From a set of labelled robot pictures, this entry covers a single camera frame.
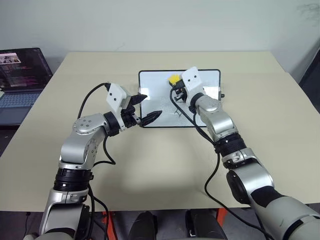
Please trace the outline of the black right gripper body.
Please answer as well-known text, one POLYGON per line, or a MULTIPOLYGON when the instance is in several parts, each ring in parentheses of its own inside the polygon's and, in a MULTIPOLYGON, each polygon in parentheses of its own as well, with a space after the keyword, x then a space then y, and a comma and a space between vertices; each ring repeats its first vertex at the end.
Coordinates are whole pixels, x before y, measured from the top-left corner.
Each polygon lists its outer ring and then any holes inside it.
POLYGON ((187 101, 187 92, 184 86, 175 86, 174 87, 175 97, 174 100, 177 103, 186 103, 187 101))

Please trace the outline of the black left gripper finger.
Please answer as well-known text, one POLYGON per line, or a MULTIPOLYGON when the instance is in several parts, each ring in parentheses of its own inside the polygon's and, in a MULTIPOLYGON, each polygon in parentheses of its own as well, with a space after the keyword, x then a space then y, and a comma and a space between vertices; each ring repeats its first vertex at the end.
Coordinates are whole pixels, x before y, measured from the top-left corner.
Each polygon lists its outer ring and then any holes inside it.
POLYGON ((153 123, 161 114, 162 110, 156 110, 148 113, 145 117, 140 119, 140 127, 144 128, 145 126, 153 123))
POLYGON ((145 94, 136 94, 130 97, 129 104, 131 106, 135 106, 137 104, 140 104, 144 99, 146 99, 148 96, 145 94))

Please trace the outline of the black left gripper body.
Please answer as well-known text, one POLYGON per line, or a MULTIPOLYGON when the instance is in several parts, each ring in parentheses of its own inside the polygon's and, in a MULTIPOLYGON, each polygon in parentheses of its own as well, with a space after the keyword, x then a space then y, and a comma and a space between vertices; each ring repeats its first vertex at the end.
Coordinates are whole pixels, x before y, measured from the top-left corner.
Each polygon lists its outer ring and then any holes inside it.
POLYGON ((136 116, 135 111, 135 107, 130 105, 130 100, 127 107, 121 110, 121 118, 126 128, 140 126, 141 119, 136 116))

